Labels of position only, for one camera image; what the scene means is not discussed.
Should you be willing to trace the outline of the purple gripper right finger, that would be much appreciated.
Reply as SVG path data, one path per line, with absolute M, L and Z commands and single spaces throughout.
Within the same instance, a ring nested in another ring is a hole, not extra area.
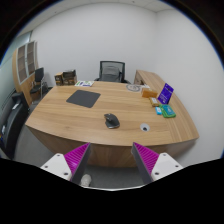
M 136 142 L 133 143 L 131 153 L 136 161 L 143 183 L 151 183 L 153 181 L 151 173 L 158 160 L 159 154 Z

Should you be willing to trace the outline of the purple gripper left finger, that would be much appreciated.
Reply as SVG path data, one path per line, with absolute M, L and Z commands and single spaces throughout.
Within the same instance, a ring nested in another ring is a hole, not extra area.
M 90 156 L 90 143 L 79 146 L 64 155 L 65 160 L 72 172 L 71 181 L 79 184 L 84 174 L 85 167 Z

